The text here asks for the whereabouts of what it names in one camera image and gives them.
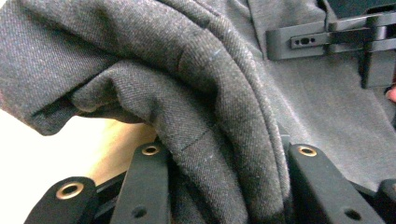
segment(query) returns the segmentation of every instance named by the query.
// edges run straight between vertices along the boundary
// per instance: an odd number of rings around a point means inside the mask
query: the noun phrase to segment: hole
[[[69,186],[67,188],[65,188],[64,190],[62,190],[62,194],[69,194],[69,193],[73,193],[74,191],[76,191],[78,188],[77,186],[73,185],[73,186]]]
[[[56,191],[56,197],[60,200],[67,200],[78,196],[82,190],[84,189],[84,185],[73,181],[62,185],[58,191]]]
[[[309,44],[309,39],[308,39],[308,38],[303,38],[303,39],[301,39],[301,44],[302,44],[302,45],[307,45],[307,44]]]
[[[141,218],[145,216],[148,213],[147,209],[143,205],[138,205],[133,211],[132,211],[132,216],[134,218]]]
[[[353,220],[361,220],[361,214],[351,208],[346,208],[344,213],[347,217],[352,218]]]
[[[146,156],[152,156],[160,152],[160,149],[157,147],[146,147],[142,150],[142,153]]]
[[[313,148],[310,148],[310,147],[299,147],[298,150],[301,154],[308,156],[308,157],[314,157],[317,155],[317,152]]]

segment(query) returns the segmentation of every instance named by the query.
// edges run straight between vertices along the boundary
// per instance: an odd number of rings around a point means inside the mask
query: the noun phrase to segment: black plastic clip
[[[396,64],[396,5],[372,8],[367,15],[313,22],[266,32],[270,60],[360,50],[362,86],[393,84]]]

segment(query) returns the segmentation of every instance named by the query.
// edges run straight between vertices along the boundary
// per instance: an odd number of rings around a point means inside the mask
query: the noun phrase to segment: gray fabric
[[[209,6],[11,0],[0,18],[2,109],[54,134],[72,116],[121,106],[110,117],[150,123],[172,153],[176,222],[290,218],[286,160],[256,64]]]
[[[396,178],[396,106],[383,90],[363,90],[352,53],[272,62],[266,30],[323,21],[315,0],[255,1],[249,5],[263,57],[255,54],[276,118],[293,143],[321,148],[344,176],[368,189]]]

